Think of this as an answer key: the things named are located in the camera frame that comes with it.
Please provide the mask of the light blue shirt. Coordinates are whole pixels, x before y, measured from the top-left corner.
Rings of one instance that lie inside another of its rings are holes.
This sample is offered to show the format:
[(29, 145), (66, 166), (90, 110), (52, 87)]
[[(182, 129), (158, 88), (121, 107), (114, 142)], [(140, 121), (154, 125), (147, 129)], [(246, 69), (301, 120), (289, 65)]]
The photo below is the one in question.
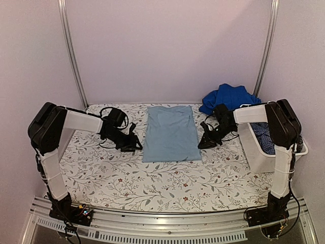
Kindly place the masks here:
[(190, 106), (149, 107), (147, 122), (142, 162), (182, 162), (202, 159)]

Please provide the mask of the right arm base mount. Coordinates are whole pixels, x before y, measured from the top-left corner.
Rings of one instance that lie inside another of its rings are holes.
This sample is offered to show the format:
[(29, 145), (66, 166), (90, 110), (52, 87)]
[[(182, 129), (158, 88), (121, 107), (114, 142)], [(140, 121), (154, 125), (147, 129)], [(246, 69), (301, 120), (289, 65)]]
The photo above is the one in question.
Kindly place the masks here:
[(250, 207), (244, 211), (244, 220), (248, 226), (263, 225), (275, 221), (284, 220), (289, 217), (287, 204), (291, 193), (281, 198), (276, 198), (270, 192), (268, 193), (267, 206), (262, 208)]

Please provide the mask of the blue pleated skirt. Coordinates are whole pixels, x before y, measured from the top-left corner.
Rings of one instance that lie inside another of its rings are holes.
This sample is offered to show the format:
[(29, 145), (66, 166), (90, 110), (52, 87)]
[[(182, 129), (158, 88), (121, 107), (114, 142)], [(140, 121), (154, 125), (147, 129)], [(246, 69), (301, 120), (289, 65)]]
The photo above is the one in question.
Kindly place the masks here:
[(229, 84), (222, 84), (217, 90), (213, 90), (203, 97), (199, 112), (211, 115), (213, 109), (220, 104), (225, 104), (228, 110), (234, 110), (242, 104), (255, 105), (261, 103), (261, 99), (250, 94), (245, 86), (233, 87)]

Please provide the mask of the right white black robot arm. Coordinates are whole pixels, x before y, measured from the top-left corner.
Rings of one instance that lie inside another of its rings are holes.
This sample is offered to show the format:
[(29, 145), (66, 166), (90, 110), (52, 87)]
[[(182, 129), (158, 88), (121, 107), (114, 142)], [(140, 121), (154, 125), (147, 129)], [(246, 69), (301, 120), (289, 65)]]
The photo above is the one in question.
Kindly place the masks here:
[(229, 110), (225, 104), (216, 106), (213, 116), (218, 126), (209, 129), (203, 121), (204, 129), (198, 144), (199, 149), (208, 149), (222, 145), (226, 135), (238, 130), (238, 125), (247, 123), (267, 123), (271, 140), (275, 148), (275, 167), (273, 185), (270, 195), (275, 199), (290, 196), (290, 179), (295, 168), (296, 143), (302, 127), (290, 103), (286, 99), (260, 105), (244, 105), (235, 110)]

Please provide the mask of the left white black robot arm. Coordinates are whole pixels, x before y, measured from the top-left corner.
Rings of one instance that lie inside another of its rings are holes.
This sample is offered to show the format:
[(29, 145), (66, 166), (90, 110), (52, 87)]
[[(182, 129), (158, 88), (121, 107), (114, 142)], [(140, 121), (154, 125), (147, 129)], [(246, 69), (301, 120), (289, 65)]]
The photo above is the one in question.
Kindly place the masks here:
[(102, 140), (110, 140), (121, 152), (142, 150), (135, 123), (130, 123), (120, 109), (110, 107), (107, 116), (57, 106), (46, 102), (27, 129), (31, 145), (36, 151), (38, 169), (47, 186), (49, 199), (59, 202), (55, 211), (65, 221), (72, 220), (76, 213), (71, 196), (65, 186), (59, 166), (58, 147), (64, 129), (98, 134)]

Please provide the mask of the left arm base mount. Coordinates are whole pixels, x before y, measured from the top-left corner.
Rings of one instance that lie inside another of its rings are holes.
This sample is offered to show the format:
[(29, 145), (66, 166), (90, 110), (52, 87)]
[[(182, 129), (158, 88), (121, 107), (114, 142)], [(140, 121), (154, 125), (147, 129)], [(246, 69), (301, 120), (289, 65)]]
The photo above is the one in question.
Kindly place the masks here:
[(47, 195), (52, 203), (49, 213), (50, 217), (72, 224), (90, 226), (93, 217), (92, 209), (88, 208), (85, 204), (82, 204), (81, 208), (72, 206), (70, 193), (61, 200), (54, 199), (49, 192)]

